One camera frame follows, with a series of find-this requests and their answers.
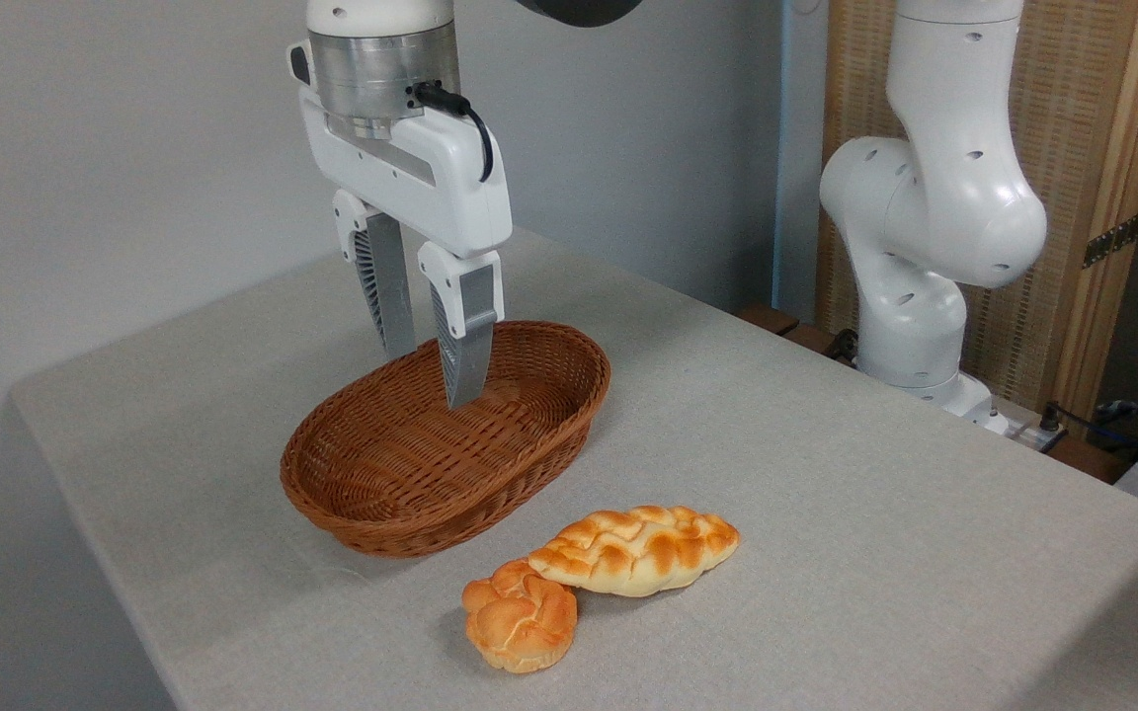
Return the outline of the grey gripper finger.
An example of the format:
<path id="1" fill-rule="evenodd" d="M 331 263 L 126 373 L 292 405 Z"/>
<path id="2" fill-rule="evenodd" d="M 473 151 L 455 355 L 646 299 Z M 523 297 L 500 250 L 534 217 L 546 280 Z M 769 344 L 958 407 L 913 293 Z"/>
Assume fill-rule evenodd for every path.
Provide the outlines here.
<path id="1" fill-rule="evenodd" d="M 417 350 L 401 225 L 348 191 L 333 195 L 333 216 L 343 257 L 356 266 L 366 311 L 380 336 L 385 358 Z"/>
<path id="2" fill-rule="evenodd" d="M 500 255 L 490 251 L 462 261 L 428 242 L 417 261 L 431 284 L 447 404 L 457 410 L 483 392 L 494 325 L 505 319 Z"/>

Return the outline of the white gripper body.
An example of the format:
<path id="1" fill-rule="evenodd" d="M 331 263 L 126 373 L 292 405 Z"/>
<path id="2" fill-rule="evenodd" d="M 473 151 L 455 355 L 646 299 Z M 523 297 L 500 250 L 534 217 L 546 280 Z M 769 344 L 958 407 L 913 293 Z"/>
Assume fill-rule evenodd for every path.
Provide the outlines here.
<path id="1" fill-rule="evenodd" d="M 512 235 L 508 179 L 496 137 L 475 121 L 428 108 L 369 139 L 322 108 L 315 86 L 298 93 L 304 129 L 322 175 L 376 210 L 462 261 Z"/>

